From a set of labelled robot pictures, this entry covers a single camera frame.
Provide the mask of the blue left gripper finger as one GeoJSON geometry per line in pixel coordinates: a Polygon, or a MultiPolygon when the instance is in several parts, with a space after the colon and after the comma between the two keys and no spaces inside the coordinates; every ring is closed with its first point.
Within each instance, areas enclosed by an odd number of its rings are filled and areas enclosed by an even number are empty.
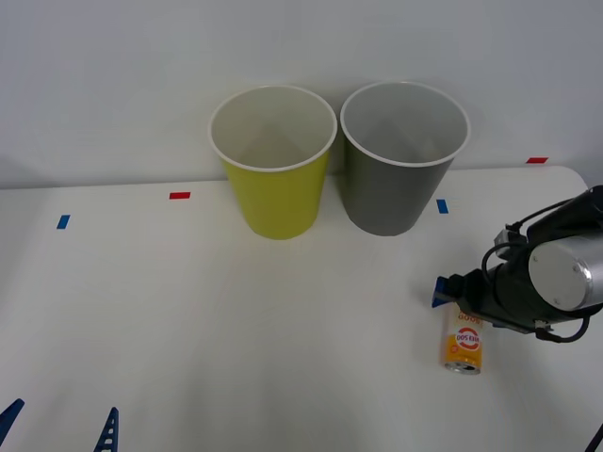
{"type": "Polygon", "coordinates": [[[119,410],[112,407],[109,411],[100,437],[94,446],[94,452],[117,452],[119,444],[119,410]]]}
{"type": "Polygon", "coordinates": [[[2,431],[10,430],[23,407],[24,401],[17,398],[0,414],[0,428],[2,431]]]}

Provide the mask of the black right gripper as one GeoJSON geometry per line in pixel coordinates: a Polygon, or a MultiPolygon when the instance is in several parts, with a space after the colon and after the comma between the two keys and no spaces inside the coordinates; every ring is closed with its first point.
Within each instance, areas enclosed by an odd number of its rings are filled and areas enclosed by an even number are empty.
{"type": "Polygon", "coordinates": [[[432,307],[455,303],[465,314],[488,322],[495,328],[532,333],[532,327],[522,326],[517,320],[512,320],[496,300],[495,294],[480,269],[474,269],[464,276],[439,276],[432,294],[432,307]]]}

